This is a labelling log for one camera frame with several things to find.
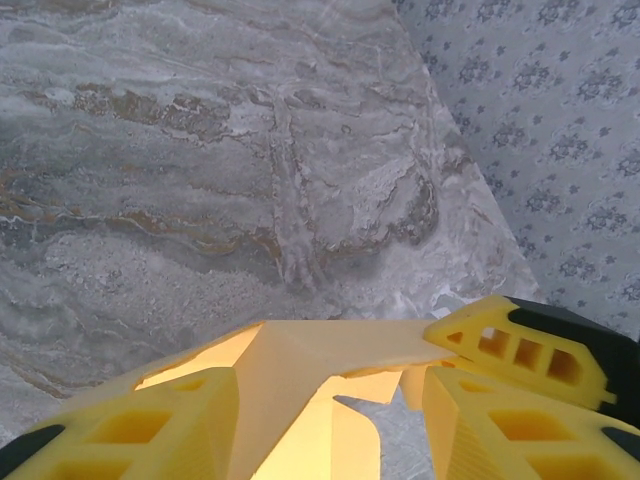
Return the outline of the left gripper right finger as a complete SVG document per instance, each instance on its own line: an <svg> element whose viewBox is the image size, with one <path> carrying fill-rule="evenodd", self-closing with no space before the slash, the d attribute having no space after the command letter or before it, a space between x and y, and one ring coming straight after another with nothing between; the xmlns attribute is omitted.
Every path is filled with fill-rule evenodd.
<svg viewBox="0 0 640 480"><path fill-rule="evenodd" d="M438 479L636 479L639 431L488 377L425 372L422 409Z"/></svg>

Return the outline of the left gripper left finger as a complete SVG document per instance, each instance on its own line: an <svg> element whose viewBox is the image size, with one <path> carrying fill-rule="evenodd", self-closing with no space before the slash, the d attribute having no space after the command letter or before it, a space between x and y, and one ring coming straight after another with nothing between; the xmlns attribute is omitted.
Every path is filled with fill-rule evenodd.
<svg viewBox="0 0 640 480"><path fill-rule="evenodd" d="M58 415L1 450L4 479L223 479L236 374L209 368Z"/></svg>

